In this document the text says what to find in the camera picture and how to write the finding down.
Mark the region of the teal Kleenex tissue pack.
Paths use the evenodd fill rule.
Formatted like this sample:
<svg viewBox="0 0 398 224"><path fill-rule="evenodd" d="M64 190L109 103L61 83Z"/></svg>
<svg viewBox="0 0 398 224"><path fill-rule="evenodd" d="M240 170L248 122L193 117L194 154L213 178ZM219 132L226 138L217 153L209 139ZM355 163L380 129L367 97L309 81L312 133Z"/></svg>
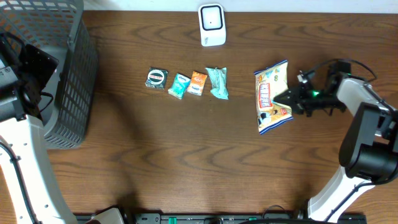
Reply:
<svg viewBox="0 0 398 224"><path fill-rule="evenodd" d="M172 86L168 89L168 94L178 98L181 100L188 88L191 79L186 77L185 75L177 73L172 83Z"/></svg>

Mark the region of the orange tissue pack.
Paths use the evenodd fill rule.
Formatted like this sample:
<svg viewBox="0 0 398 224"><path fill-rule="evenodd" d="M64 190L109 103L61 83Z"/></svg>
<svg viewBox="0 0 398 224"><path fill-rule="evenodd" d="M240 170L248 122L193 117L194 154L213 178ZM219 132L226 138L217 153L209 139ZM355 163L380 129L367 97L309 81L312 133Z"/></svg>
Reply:
<svg viewBox="0 0 398 224"><path fill-rule="evenodd" d="M207 78L208 76L203 73L193 72L187 93L202 96Z"/></svg>

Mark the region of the white yellow snack bag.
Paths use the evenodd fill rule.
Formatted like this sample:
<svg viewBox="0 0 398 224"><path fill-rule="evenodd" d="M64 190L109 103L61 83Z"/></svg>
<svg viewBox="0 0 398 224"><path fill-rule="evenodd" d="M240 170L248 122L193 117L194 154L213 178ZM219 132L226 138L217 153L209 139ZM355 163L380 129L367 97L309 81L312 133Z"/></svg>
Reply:
<svg viewBox="0 0 398 224"><path fill-rule="evenodd" d="M283 60L254 72L257 125L260 135L293 120L291 107L274 101L276 96L288 90L287 67L288 61Z"/></svg>

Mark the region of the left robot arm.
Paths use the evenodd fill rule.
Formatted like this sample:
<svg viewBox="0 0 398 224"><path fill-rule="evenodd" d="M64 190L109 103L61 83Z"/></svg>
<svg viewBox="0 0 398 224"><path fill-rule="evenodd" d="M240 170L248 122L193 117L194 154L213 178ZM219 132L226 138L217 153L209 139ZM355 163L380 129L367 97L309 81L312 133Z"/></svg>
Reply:
<svg viewBox="0 0 398 224"><path fill-rule="evenodd" d="M72 213L47 154L83 142L97 66L88 39L40 50L1 34L1 169L18 223L123 222L117 208Z"/></svg>

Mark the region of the green wipes packet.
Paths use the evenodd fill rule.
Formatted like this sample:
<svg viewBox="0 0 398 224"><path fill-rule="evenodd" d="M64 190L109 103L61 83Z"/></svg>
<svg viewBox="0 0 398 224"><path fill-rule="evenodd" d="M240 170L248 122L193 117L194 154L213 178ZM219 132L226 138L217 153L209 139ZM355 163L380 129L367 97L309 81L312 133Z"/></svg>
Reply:
<svg viewBox="0 0 398 224"><path fill-rule="evenodd" d="M216 98L227 100L229 93L226 87L227 68L206 68L211 80L211 94Z"/></svg>

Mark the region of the green round-label packet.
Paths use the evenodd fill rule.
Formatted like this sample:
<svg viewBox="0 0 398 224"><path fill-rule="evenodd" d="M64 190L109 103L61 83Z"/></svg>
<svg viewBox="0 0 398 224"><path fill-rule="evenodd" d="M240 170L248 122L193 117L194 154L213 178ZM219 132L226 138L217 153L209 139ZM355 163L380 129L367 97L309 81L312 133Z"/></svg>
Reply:
<svg viewBox="0 0 398 224"><path fill-rule="evenodd" d="M167 70L151 67L147 74L146 87L163 90L167 83L168 74Z"/></svg>

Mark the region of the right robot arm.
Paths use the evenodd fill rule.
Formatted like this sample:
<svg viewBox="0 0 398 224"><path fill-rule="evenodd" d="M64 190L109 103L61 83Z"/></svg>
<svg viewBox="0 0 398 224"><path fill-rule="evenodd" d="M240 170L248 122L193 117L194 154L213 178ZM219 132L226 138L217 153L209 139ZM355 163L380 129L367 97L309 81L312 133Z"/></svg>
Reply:
<svg viewBox="0 0 398 224"><path fill-rule="evenodd" d="M274 98L295 114L310 117L315 110L348 110L353 115L339 150L339 168L326 186L307 202L305 218L337 223L341 214L362 194L397 178L397 109L372 88L371 80L351 73L352 59L331 59L325 87L311 80L321 67L298 75L298 86Z"/></svg>

